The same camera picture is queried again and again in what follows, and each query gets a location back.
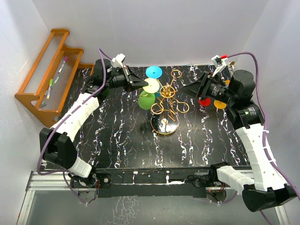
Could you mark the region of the green capped marker pen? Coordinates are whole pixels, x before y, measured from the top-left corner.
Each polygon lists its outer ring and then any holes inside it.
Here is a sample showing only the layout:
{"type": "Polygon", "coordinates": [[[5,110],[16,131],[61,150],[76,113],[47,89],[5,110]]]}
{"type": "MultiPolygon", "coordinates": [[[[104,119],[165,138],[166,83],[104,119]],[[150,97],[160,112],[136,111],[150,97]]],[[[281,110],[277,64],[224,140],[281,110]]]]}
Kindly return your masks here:
{"type": "Polygon", "coordinates": [[[53,79],[50,79],[50,81],[49,81],[49,87],[48,87],[48,90],[47,90],[46,99],[50,98],[50,92],[51,92],[52,84],[53,84],[53,79]]]}

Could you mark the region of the wooden tiered shelf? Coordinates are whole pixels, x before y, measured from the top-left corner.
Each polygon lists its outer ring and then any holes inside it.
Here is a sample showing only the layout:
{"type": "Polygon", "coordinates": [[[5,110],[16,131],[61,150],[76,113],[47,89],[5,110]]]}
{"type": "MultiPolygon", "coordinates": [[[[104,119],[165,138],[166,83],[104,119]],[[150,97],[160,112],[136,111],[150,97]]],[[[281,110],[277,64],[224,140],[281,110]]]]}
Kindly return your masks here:
{"type": "Polygon", "coordinates": [[[52,29],[15,98],[27,108],[44,126],[51,127],[61,116],[71,84],[78,69],[93,69],[93,64],[81,62],[82,48],[66,45],[69,30],[52,29]],[[66,64],[60,74],[65,57],[66,64]],[[53,79],[50,98],[46,99],[49,81],[53,79]],[[47,105],[39,108],[42,101],[47,105]]]}

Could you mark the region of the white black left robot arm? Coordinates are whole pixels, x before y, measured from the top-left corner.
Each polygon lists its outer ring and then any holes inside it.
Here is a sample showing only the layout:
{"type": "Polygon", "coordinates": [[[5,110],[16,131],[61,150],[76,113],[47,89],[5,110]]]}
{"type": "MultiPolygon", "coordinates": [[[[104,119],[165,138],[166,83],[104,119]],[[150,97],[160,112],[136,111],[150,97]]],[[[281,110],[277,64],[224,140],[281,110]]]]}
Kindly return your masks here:
{"type": "Polygon", "coordinates": [[[51,128],[45,127],[40,131],[38,165],[45,160],[59,166],[61,172],[69,173],[86,187],[96,184],[95,168],[80,158],[73,141],[85,121],[108,96],[110,89],[122,87],[126,92],[132,92],[148,85],[124,64],[124,60],[125,55],[120,53],[112,60],[99,59],[95,62],[72,107],[51,128]]]}

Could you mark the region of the blue wine glass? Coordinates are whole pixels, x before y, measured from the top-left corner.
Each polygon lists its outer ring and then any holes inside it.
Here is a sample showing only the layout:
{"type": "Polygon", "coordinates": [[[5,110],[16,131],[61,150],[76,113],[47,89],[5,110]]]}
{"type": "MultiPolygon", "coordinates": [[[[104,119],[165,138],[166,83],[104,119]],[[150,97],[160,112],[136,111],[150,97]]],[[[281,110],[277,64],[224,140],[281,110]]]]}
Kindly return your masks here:
{"type": "MultiPolygon", "coordinates": [[[[145,72],[145,74],[148,78],[154,78],[157,80],[161,77],[162,73],[163,73],[162,69],[158,66],[150,66],[146,69],[146,72],[145,72]]],[[[161,87],[162,87],[162,85],[159,83],[159,89],[157,92],[154,93],[156,98],[161,96],[159,93],[161,87]]]]}

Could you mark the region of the small grey block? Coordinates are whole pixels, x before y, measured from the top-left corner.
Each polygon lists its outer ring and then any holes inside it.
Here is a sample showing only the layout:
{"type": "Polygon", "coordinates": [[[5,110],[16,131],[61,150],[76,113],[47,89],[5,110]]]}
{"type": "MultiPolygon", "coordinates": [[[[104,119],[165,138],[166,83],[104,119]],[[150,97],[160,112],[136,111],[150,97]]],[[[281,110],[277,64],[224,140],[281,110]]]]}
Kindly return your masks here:
{"type": "Polygon", "coordinates": [[[47,102],[46,101],[42,101],[42,103],[40,104],[39,108],[43,108],[47,105],[47,102]]]}

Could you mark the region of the red wine glass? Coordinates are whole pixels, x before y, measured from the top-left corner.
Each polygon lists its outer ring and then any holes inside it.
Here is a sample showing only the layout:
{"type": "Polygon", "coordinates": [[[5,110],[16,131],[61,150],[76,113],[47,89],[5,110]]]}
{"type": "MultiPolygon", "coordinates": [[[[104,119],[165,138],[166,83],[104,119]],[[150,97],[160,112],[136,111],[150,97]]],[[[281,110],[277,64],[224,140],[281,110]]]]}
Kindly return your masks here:
{"type": "Polygon", "coordinates": [[[209,97],[205,98],[204,100],[198,99],[198,103],[201,106],[207,107],[211,104],[211,99],[209,97]]]}

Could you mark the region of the purple capped marker pen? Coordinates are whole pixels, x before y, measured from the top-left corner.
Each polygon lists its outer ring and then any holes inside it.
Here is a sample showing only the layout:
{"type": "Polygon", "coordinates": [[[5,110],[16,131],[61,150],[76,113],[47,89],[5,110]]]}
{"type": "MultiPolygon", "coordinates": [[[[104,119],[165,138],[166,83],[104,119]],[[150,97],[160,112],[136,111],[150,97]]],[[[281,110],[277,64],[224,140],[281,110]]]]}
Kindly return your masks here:
{"type": "Polygon", "coordinates": [[[64,65],[66,64],[67,60],[68,60],[68,57],[66,56],[66,57],[64,58],[64,60],[63,60],[63,63],[62,63],[62,65],[61,65],[61,67],[60,67],[59,70],[58,70],[58,74],[60,74],[60,73],[62,72],[62,70],[63,70],[63,68],[64,68],[64,65]]]}

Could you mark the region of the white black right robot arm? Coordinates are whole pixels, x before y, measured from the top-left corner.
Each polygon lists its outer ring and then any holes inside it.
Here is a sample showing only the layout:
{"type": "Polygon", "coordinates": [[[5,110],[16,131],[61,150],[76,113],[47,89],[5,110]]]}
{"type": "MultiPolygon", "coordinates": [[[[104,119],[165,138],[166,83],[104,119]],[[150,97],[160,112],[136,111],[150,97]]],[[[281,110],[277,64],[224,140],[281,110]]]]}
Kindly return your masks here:
{"type": "Polygon", "coordinates": [[[243,143],[254,177],[222,162],[210,166],[209,181],[214,186],[229,185],[242,196],[251,212],[281,206],[297,196],[287,179],[273,167],[274,160],[266,156],[265,120],[260,107],[252,101],[254,89],[254,76],[246,70],[235,71],[229,84],[221,81],[220,74],[203,72],[197,81],[178,89],[193,99],[210,97],[226,104],[227,117],[243,143]]]}

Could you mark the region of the green wine glass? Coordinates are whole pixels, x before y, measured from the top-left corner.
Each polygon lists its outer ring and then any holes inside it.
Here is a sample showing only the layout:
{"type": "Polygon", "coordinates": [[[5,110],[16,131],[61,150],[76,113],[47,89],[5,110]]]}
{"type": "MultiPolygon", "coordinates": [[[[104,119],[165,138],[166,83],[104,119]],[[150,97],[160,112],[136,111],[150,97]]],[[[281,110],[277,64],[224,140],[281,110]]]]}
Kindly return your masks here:
{"type": "Polygon", "coordinates": [[[142,87],[142,92],[138,98],[138,105],[144,110],[149,110],[155,103],[155,94],[160,90],[160,84],[154,78],[146,78],[144,81],[146,82],[146,86],[142,87]]]}

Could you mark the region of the yellow wine glass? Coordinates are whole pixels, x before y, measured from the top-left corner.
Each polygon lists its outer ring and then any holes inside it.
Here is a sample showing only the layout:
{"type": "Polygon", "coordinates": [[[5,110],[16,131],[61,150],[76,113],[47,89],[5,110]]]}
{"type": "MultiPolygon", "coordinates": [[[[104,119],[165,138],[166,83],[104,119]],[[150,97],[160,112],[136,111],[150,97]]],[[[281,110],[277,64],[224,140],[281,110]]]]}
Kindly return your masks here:
{"type": "MultiPolygon", "coordinates": [[[[229,85],[230,83],[230,80],[225,80],[224,83],[226,85],[229,85]]],[[[214,106],[217,108],[217,109],[225,109],[227,104],[226,103],[223,103],[221,101],[218,101],[218,100],[214,100],[214,106]]]]}

